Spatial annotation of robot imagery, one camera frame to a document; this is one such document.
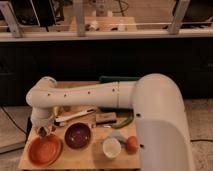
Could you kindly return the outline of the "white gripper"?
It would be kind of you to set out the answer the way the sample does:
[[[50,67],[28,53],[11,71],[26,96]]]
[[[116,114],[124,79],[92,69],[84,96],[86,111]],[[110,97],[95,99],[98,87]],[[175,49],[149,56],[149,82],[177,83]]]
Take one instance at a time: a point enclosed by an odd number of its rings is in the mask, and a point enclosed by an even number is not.
[[[53,126],[55,116],[50,108],[33,108],[30,120],[33,127],[35,128],[37,135],[38,129],[41,127],[45,128],[48,135],[51,132],[51,127]]]

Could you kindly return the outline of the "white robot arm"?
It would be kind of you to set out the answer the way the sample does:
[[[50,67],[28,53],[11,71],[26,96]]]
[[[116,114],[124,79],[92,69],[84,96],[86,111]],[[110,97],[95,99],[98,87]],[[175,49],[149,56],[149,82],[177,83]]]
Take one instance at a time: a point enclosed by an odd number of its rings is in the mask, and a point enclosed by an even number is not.
[[[26,101],[36,127],[53,123],[54,106],[131,109],[142,145],[141,171],[196,171],[183,97],[165,75],[73,88],[59,88],[54,78],[43,77],[28,91]]]

